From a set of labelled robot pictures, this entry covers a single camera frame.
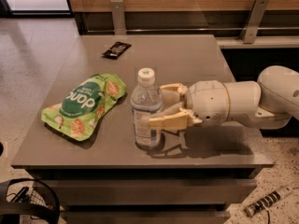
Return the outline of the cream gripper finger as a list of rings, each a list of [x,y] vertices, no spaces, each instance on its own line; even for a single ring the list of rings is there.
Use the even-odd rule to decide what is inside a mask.
[[[166,84],[161,86],[164,107],[169,107],[184,101],[188,87],[181,83]]]
[[[183,103],[171,105],[163,112],[150,115],[148,119],[152,130],[184,130],[201,123],[202,120],[191,109],[184,108]]]

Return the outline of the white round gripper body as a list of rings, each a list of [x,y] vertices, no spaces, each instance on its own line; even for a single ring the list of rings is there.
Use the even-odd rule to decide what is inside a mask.
[[[217,80],[198,81],[188,88],[185,106],[192,111],[193,126],[220,126],[229,114],[227,90]]]

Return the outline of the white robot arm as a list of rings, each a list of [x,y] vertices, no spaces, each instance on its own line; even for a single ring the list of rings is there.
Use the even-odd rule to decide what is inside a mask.
[[[216,127],[237,122],[245,127],[280,129],[299,119],[299,73],[284,66],[265,68],[255,81],[198,81],[162,86],[166,109],[144,119],[152,130]]]

